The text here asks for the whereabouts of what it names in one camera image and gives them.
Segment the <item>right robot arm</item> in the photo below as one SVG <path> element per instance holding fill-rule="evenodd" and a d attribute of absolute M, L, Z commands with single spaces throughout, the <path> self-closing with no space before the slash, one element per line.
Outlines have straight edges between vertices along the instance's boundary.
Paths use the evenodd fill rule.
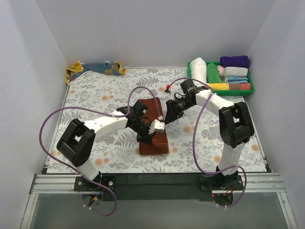
<path fill-rule="evenodd" d="M 204 188 L 211 190 L 217 188 L 233 187 L 239 181 L 238 166 L 241 152 L 246 143 L 254 135 L 254 126 L 247 105 L 244 102 L 233 103 L 214 93 L 209 85 L 200 82 L 195 85 L 195 79 L 182 78 L 180 87 L 183 94 L 177 97 L 167 85 L 165 92 L 171 95 L 166 102 L 165 123 L 169 124 L 183 117 L 184 112 L 196 105 L 202 110 L 209 110 L 219 118 L 219 131 L 224 143 L 221 160 L 215 172 L 201 169 Z"/>

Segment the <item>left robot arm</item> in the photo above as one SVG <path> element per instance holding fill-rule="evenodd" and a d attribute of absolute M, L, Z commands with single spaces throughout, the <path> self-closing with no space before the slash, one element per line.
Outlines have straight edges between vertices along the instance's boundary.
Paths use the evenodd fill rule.
<path fill-rule="evenodd" d="M 94 140 L 114 131 L 129 128 L 137 133 L 137 141 L 151 144 L 155 132 L 151 130 L 152 122 L 144 122 L 142 118 L 148 107 L 141 101 L 127 108 L 120 107 L 110 116 L 102 116 L 89 121 L 73 119 L 60 140 L 57 150 L 68 159 L 82 175 L 95 180 L 100 174 L 90 159 Z"/>

